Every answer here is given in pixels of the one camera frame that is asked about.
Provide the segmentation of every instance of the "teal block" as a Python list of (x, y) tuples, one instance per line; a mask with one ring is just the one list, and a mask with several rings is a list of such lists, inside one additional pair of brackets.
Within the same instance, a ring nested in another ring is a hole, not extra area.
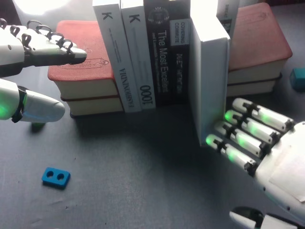
[(292, 70), (290, 84), (297, 91), (305, 91), (305, 68), (294, 68)]

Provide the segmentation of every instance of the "blue block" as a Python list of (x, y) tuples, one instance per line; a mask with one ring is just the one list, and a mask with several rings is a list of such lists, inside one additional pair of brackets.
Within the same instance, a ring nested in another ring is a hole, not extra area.
[(294, 68), (290, 74), (290, 83), (297, 91), (305, 90), (305, 68)]
[(64, 189), (70, 179), (70, 173), (68, 171), (47, 167), (46, 171), (42, 175), (42, 181), (44, 185), (53, 186)]

